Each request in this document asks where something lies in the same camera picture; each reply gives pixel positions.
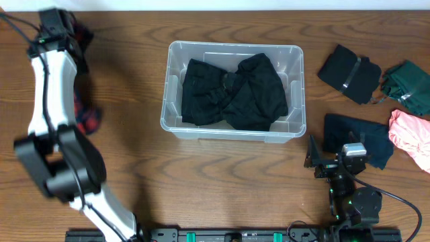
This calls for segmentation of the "red navy plaid shirt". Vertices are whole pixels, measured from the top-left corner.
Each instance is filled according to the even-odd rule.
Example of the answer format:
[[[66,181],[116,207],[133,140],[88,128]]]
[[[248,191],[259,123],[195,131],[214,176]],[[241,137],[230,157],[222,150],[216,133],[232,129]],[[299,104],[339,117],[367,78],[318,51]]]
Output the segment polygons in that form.
[[[89,76],[89,67],[85,60],[85,52],[93,40],[94,34],[83,24],[73,24],[75,40],[81,50],[82,57],[77,65],[77,76],[74,84],[75,117],[78,129],[90,135],[97,131],[101,124],[101,110],[97,108],[91,99],[92,84]]]

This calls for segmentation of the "black garment with tape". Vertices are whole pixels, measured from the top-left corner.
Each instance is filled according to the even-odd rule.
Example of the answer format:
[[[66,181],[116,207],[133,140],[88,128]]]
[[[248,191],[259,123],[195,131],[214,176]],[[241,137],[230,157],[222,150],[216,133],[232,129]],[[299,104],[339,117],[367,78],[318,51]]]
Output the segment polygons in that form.
[[[357,56],[338,44],[329,55],[318,78],[355,103],[367,104],[380,84],[381,68],[366,56]]]

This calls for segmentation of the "dark green garment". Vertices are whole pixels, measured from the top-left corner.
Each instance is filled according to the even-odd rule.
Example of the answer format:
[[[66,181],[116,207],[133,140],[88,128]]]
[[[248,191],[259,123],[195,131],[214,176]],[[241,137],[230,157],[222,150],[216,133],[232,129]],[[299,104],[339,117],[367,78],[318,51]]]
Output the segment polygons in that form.
[[[429,74],[409,60],[388,69],[381,91],[418,116],[429,115]]]

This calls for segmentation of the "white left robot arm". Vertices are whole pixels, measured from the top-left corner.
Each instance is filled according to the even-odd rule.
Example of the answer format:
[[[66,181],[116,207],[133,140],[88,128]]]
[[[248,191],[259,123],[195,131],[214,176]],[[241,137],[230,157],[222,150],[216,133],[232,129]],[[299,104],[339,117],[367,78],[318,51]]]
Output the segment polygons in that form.
[[[93,35],[70,11],[38,14],[40,28],[28,48],[34,111],[28,135],[13,144],[15,154],[46,197],[82,212],[105,241],[149,241],[134,213],[110,191],[103,157],[77,126],[75,78],[88,71],[84,51]]]

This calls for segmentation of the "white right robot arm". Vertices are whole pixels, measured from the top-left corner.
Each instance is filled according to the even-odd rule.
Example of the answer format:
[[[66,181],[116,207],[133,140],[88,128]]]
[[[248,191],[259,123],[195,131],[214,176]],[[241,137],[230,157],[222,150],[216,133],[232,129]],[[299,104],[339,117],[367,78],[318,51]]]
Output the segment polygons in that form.
[[[354,181],[366,169],[369,158],[362,143],[349,143],[334,159],[326,159],[320,155],[314,137],[309,137],[304,166],[314,169],[316,179],[326,179],[330,211],[337,219],[314,234],[317,241],[374,240],[372,226],[379,223],[382,195],[367,186],[358,188]]]

